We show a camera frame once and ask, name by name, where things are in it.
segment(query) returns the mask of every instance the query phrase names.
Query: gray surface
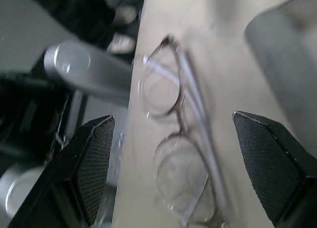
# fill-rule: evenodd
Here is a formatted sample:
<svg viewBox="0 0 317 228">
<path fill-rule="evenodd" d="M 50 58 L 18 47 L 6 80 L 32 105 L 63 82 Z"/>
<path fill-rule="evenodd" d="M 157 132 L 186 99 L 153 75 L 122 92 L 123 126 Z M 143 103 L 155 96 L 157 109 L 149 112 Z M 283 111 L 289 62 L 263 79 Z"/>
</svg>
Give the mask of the gray surface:
<svg viewBox="0 0 317 228">
<path fill-rule="evenodd" d="M 309 9 L 307 1 L 294 0 L 288 7 L 257 16 L 248 25 L 246 37 L 295 136 L 317 158 L 317 67 L 313 57 L 316 48 L 307 47 L 303 40 L 309 37 L 306 42 L 316 43 L 312 38 L 316 35 L 305 36 L 303 30 L 308 23 L 315 22 L 317 14 L 316 5 Z"/>
</svg>

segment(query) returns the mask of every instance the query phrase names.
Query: beige table surface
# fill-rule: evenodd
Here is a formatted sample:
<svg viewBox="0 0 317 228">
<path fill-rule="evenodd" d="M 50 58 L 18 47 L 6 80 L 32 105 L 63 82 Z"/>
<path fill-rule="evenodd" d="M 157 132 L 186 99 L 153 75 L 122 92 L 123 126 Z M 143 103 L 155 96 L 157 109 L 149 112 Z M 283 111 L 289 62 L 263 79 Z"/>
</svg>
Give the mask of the beige table surface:
<svg viewBox="0 0 317 228">
<path fill-rule="evenodd" d="M 243 37 L 262 11 L 286 0 L 145 0 L 133 70 L 128 125 L 113 228 L 177 228 L 159 198 L 152 159 L 170 129 L 147 119 L 140 106 L 140 57 L 168 33 L 189 51 L 210 114 L 212 139 L 238 194 L 243 227 L 272 228 L 245 169 L 231 119 L 234 110 L 260 114 L 289 127 Z"/>
</svg>

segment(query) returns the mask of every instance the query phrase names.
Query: eyeglasses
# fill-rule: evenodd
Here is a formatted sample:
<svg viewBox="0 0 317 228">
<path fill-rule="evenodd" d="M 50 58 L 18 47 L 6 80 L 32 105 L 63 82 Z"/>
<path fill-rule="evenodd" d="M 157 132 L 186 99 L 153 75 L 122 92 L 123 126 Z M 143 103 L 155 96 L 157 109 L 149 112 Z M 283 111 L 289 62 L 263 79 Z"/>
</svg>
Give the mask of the eyeglasses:
<svg viewBox="0 0 317 228">
<path fill-rule="evenodd" d="M 154 179 L 164 204 L 185 226 L 228 227 L 229 200 L 212 147 L 205 106 L 185 51 L 175 37 L 166 36 L 143 62 L 146 70 L 139 91 L 147 116 L 160 121 L 176 116 L 178 124 L 178 130 L 159 143 L 153 160 Z M 199 122 L 206 151 L 192 136 L 188 105 Z M 201 200 L 206 214 L 199 208 Z"/>
</svg>

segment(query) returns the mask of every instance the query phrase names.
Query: round lens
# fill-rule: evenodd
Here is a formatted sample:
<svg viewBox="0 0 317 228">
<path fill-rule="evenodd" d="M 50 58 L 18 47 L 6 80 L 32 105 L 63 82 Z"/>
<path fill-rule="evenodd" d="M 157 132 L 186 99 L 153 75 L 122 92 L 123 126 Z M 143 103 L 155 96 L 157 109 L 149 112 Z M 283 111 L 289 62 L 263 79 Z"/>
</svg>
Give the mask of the round lens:
<svg viewBox="0 0 317 228">
<path fill-rule="evenodd" d="M 215 212 L 215 200 L 212 190 L 211 181 L 208 179 L 205 189 L 199 198 L 194 213 L 190 220 L 193 221 L 207 221 L 213 217 Z"/>
<path fill-rule="evenodd" d="M 179 73 L 173 51 L 166 47 L 145 64 L 141 93 L 146 112 L 166 115 L 179 98 Z"/>
<path fill-rule="evenodd" d="M 196 146 L 179 136 L 170 136 L 161 142 L 154 156 L 154 175 L 164 204 L 182 221 L 188 221 L 208 177 Z"/>
</svg>

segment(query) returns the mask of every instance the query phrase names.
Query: shoe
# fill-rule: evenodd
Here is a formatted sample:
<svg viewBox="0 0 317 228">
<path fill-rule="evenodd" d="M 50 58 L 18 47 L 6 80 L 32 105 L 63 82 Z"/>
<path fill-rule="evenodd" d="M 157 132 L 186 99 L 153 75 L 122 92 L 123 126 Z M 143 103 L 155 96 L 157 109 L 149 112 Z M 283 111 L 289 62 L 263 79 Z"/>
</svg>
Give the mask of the shoe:
<svg viewBox="0 0 317 228">
<path fill-rule="evenodd" d="M 114 25 L 128 25 L 131 24 L 137 17 L 137 9 L 133 6 L 119 6 L 115 10 L 115 16 L 113 20 Z"/>
<path fill-rule="evenodd" d="M 127 54 L 133 52 L 135 45 L 133 38 L 115 33 L 106 51 L 111 54 Z"/>
</svg>

